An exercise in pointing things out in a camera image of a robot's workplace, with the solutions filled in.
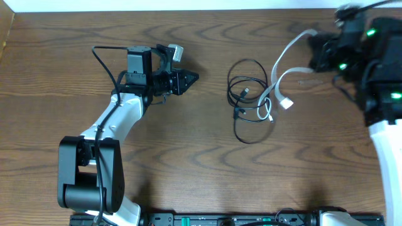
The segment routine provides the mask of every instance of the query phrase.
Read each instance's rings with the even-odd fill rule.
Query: white cable
[[[260,106],[261,103],[262,103],[262,101],[264,100],[264,101],[265,101],[265,109],[266,109],[266,112],[267,112],[264,117],[261,117],[261,115],[259,114],[259,107],[258,107],[258,108],[257,108],[257,116],[258,116],[259,119],[265,120],[267,117],[269,117],[270,121],[271,121],[271,122],[273,121],[273,118],[272,118],[272,116],[271,116],[272,101],[271,101],[270,98],[267,97],[267,95],[273,90],[273,88],[275,88],[275,96],[276,96],[276,98],[279,100],[280,105],[281,105],[283,108],[287,109],[287,108],[289,108],[290,106],[293,105],[293,102],[292,102],[289,98],[284,97],[284,96],[281,94],[280,90],[279,90],[279,84],[280,84],[280,81],[281,81],[282,77],[284,77],[287,73],[290,73],[290,72],[311,73],[311,72],[313,72],[313,70],[310,69],[310,68],[297,68],[297,69],[296,69],[296,68],[291,68],[291,69],[287,70],[284,74],[282,74],[282,76],[281,76],[280,79],[278,80],[278,78],[277,78],[277,76],[276,76],[276,68],[278,67],[279,61],[282,59],[283,55],[286,53],[286,51],[287,51],[293,44],[295,44],[295,42],[296,42],[297,40],[299,40],[299,39],[300,39],[302,36],[304,36],[304,35],[312,35],[312,36],[315,36],[316,34],[318,34],[318,32],[317,32],[316,30],[313,30],[313,29],[305,30],[305,31],[303,31],[302,33],[300,33],[295,39],[291,40],[290,43],[286,46],[286,48],[283,50],[282,54],[279,56],[278,60],[277,60],[276,63],[274,64],[274,67],[272,68],[272,72],[271,72],[271,85],[270,85],[270,86],[263,92],[263,94],[261,94],[261,96],[259,97],[258,106]]]
[[[279,104],[284,108],[284,109],[288,109],[290,106],[293,105],[293,101],[291,101],[288,97],[285,97],[281,94],[280,90],[279,90],[279,85],[280,82],[282,80],[282,78],[287,74],[287,73],[291,73],[291,72],[301,72],[301,73],[313,73],[314,70],[311,68],[305,68],[305,67],[295,67],[295,68],[291,68],[287,71],[285,71],[281,77],[279,78],[279,80],[275,83],[275,97],[276,99],[278,99]]]

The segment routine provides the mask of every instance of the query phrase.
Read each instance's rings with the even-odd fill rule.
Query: wooden table
[[[272,130],[269,138],[245,145],[233,135],[225,96],[230,66],[255,58],[270,72],[307,28],[335,31],[333,10],[16,14],[0,64],[1,224],[68,224],[72,211],[56,199],[58,143],[86,130],[112,90],[90,47],[157,43],[182,45],[181,67],[200,79],[185,95],[151,106],[128,134],[127,197],[178,213],[335,205],[385,214],[375,149],[362,114],[331,86],[334,74],[289,75],[281,89],[294,106],[275,108],[273,125],[241,126],[248,138]],[[112,72],[126,69],[123,51],[99,55]],[[306,66],[310,57],[300,41],[278,72]]]

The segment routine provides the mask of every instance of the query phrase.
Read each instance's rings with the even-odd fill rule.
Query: wood grain surface
[[[8,32],[13,22],[14,12],[0,0],[0,60],[3,55],[3,49],[6,46]]]
[[[90,47],[157,43],[183,46],[180,66],[200,79],[185,95],[151,106],[129,133],[122,158],[132,201],[181,213],[336,205],[385,214],[374,146],[357,107],[332,88],[334,74],[287,76],[281,89],[294,106],[276,106],[274,124],[239,125],[246,139],[269,138],[245,145],[233,135],[228,69],[255,58],[270,72],[307,28],[335,31],[333,10],[17,14],[0,64],[1,224],[68,224],[72,211],[56,198],[58,143],[86,130],[112,90]],[[113,73],[126,69],[123,51],[99,55]],[[302,40],[278,72],[306,66],[310,57]],[[251,64],[236,73],[262,76]]]

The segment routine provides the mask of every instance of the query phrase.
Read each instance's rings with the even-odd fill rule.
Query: green light
[[[341,63],[341,64],[339,65],[339,69],[345,70],[345,68],[347,68],[347,64],[346,64],[346,63]]]
[[[400,99],[402,97],[402,94],[400,93],[392,93],[391,98],[392,99]]]
[[[375,34],[377,31],[374,28],[371,28],[370,30],[367,31],[367,36],[372,36],[373,34]]]

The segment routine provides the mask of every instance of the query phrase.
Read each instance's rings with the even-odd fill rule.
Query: white wall
[[[4,0],[15,13],[72,11],[159,11],[213,9],[337,8],[380,0]],[[387,7],[402,7],[393,3]]]

